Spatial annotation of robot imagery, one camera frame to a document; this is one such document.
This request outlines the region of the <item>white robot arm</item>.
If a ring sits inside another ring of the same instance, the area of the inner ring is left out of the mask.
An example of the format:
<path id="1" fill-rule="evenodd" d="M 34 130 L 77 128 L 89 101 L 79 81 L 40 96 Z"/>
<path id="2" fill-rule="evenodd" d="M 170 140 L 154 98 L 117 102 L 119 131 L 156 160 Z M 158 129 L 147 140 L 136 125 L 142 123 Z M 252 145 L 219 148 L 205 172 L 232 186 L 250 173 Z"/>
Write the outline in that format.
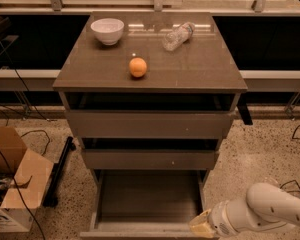
<path id="1" fill-rule="evenodd" d="M 300 198 L 268 184 L 250 186 L 244 197 L 218 203 L 189 222 L 199 237 L 232 237 L 244 231 L 279 233 L 300 227 Z"/>

